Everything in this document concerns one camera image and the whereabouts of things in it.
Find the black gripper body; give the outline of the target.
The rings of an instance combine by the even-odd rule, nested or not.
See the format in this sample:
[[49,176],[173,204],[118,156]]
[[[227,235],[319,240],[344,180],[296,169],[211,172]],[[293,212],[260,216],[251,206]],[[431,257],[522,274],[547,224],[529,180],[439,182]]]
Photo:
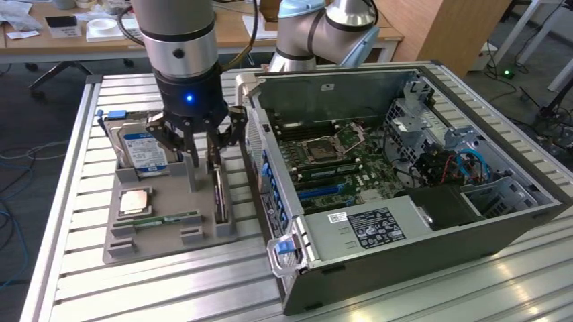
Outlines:
[[228,105],[223,97],[220,64],[191,78],[167,77],[156,69],[153,76],[167,114],[189,118],[195,123],[205,119],[212,123],[224,120]]

